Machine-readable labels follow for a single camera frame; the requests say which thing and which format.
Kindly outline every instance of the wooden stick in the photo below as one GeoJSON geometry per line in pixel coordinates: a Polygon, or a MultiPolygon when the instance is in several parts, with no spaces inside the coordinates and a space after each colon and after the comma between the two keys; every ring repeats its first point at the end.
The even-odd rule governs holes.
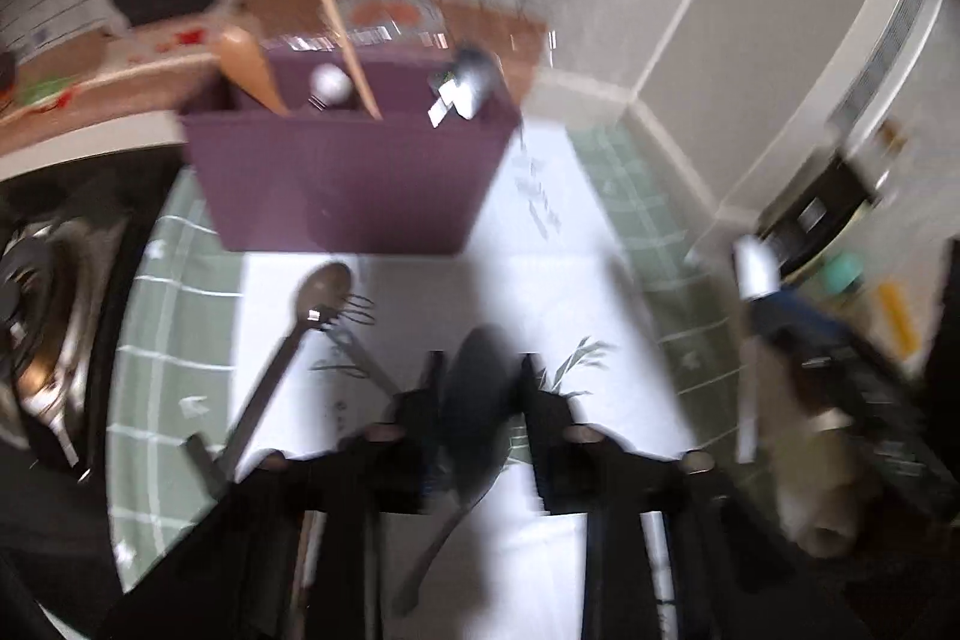
{"type": "Polygon", "coordinates": [[[347,70],[353,79],[353,84],[357,87],[360,94],[360,100],[363,101],[364,108],[370,115],[382,121],[380,108],[376,105],[376,99],[373,97],[373,91],[370,89],[370,83],[367,82],[367,76],[360,65],[360,59],[357,57],[356,50],[353,49],[353,42],[350,42],[347,36],[347,28],[344,26],[343,18],[340,17],[340,9],[337,7],[337,0],[320,0],[323,4],[323,12],[326,13],[330,22],[330,28],[340,40],[340,48],[344,52],[344,61],[347,62],[347,70]]]}

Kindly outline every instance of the black ladle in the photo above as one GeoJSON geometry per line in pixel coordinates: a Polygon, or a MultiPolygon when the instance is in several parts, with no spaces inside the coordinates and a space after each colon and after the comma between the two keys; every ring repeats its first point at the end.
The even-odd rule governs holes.
{"type": "Polygon", "coordinates": [[[507,461],[515,378],[509,356],[498,330],[479,327],[467,335],[440,379],[440,448],[452,466],[459,507],[400,584],[392,603],[397,616],[408,615],[419,603],[419,589],[434,558],[487,495],[507,461]]]}

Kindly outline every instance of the purple container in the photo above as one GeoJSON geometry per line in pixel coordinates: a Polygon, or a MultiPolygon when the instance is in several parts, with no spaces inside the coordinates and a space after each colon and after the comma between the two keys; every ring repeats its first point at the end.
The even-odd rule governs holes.
{"type": "Polygon", "coordinates": [[[181,110],[188,154],[229,250],[450,255],[463,249],[520,111],[502,79],[480,112],[437,127],[428,78],[445,57],[396,47],[359,52],[382,121],[308,103],[339,52],[268,52],[282,118],[222,77],[181,110]]]}

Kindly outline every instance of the white ball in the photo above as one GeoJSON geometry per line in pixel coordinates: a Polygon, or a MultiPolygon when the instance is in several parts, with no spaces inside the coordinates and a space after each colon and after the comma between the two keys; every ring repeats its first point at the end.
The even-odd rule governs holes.
{"type": "Polygon", "coordinates": [[[310,92],[326,106],[335,106],[350,97],[353,81],[342,68],[324,63],[310,74],[310,92]]]}

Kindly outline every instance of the gray wall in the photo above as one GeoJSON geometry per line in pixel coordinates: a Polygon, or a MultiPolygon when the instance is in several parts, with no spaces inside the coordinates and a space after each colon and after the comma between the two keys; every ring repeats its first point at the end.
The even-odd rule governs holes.
{"type": "Polygon", "coordinates": [[[690,4],[640,98],[716,201],[784,128],[863,1],[690,4]]]}

